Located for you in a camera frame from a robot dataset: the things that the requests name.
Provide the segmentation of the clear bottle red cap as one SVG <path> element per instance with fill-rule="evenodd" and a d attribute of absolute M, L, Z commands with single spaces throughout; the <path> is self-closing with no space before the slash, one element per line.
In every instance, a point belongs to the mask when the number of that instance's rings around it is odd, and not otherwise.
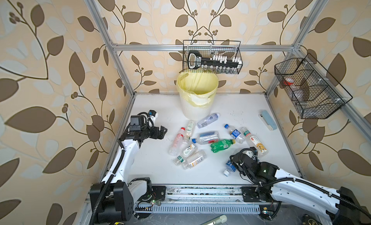
<path fill-rule="evenodd" d="M 184 127 L 181 127 L 181 129 L 178 131 L 171 147 L 169 148 L 169 155 L 171 156 L 177 156 L 178 155 L 178 151 L 179 151 L 179 148 L 183 142 L 183 139 L 184 139 L 184 135 L 185 135 L 185 128 Z"/>

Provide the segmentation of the green sprite bottle yellow cap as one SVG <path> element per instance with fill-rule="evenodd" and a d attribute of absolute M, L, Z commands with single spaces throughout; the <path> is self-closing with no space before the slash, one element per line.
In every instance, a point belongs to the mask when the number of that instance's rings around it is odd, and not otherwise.
<path fill-rule="evenodd" d="M 223 139 L 218 142 L 212 143 L 211 146 L 211 151 L 213 153 L 217 153 L 219 151 L 226 150 L 230 148 L 233 144 L 235 144 L 236 141 L 234 139 Z"/>

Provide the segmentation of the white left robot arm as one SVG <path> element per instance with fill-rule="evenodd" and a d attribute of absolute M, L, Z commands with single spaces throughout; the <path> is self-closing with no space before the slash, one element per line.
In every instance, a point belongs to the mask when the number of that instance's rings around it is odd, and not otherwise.
<path fill-rule="evenodd" d="M 90 225 L 127 222 L 134 214 L 134 204 L 152 195 L 149 177 L 128 181 L 135 156 L 145 139 L 164 139 L 168 129 L 147 125 L 128 125 L 117 140 L 119 150 L 114 162 L 100 183 L 92 185 L 89 196 L 92 216 Z"/>

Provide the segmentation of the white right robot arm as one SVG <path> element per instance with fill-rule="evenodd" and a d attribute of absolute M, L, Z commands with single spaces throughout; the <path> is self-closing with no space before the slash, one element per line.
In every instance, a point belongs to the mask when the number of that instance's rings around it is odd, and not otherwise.
<path fill-rule="evenodd" d="M 259 162 L 257 150 L 242 149 L 230 156 L 230 163 L 243 180 L 245 202 L 288 203 L 310 211 L 334 225 L 361 225 L 361 217 L 371 214 L 361 207 L 354 193 L 346 188 L 328 188 L 292 175 L 278 166 Z"/>

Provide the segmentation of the white ribbed trash bin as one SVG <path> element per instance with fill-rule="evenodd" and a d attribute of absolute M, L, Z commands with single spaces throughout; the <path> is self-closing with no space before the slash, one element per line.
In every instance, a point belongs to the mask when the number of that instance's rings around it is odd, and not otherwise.
<path fill-rule="evenodd" d="M 211 112 L 216 93 L 192 94 L 180 93 L 181 109 L 186 118 L 193 121 L 208 116 Z"/>

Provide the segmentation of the yellow bin liner bag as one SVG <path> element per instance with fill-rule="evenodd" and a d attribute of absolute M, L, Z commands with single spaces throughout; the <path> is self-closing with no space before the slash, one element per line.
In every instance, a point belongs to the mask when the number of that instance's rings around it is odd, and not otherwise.
<path fill-rule="evenodd" d="M 218 89 L 219 79 L 213 73 L 181 73 L 176 87 L 181 100 L 192 107 L 210 107 Z"/>

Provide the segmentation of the capless bottle green red label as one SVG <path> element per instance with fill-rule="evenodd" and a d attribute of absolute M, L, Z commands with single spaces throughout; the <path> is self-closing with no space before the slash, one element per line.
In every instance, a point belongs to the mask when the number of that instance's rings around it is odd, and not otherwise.
<path fill-rule="evenodd" d="M 256 150 L 258 151 L 258 156 L 264 156 L 268 154 L 268 150 L 265 148 L 263 143 L 258 139 L 257 136 L 252 135 L 246 127 L 241 128 L 241 133 L 244 135 L 246 142 L 251 147 L 256 148 Z"/>

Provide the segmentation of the small bottle green white label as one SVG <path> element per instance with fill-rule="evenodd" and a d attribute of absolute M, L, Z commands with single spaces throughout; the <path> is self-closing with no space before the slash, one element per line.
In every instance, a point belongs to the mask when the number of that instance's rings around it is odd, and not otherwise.
<path fill-rule="evenodd" d="M 195 130 L 196 122 L 189 120 L 185 129 L 185 136 L 189 139 L 192 137 Z"/>

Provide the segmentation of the clear bottle yellow label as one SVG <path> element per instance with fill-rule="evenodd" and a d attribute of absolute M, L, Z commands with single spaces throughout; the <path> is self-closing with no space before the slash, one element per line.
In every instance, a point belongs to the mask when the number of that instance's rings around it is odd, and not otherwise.
<path fill-rule="evenodd" d="M 207 157 L 206 152 L 204 150 L 200 150 L 186 159 L 186 161 L 183 163 L 183 168 L 191 169 L 198 165 L 199 163 L 203 162 L 206 159 L 206 157 Z"/>

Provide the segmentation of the clear bottle blue pink label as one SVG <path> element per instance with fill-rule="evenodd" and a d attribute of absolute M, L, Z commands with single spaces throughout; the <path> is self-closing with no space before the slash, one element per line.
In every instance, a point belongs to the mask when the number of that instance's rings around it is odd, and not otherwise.
<path fill-rule="evenodd" d="M 220 141 L 220 135 L 217 131 L 201 133 L 191 141 L 199 145 L 212 144 Z"/>

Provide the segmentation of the red capped jar in basket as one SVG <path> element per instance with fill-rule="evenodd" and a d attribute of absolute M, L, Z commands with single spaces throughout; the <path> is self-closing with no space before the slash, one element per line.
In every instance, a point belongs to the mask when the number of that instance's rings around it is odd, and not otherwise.
<path fill-rule="evenodd" d="M 295 83 L 295 79 L 293 79 L 293 78 L 284 78 L 283 79 L 283 85 L 285 87 L 292 86 L 292 85 L 294 85 L 294 83 Z"/>

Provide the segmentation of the metal base rail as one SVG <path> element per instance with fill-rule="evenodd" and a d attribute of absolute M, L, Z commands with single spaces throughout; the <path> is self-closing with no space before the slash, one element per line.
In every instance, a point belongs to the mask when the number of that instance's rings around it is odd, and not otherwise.
<path fill-rule="evenodd" d="M 156 191 L 156 196 L 164 196 L 164 202 L 183 204 L 245 204 L 265 203 L 250 198 L 245 192 L 247 184 L 154 184 L 152 187 L 165 187 Z"/>

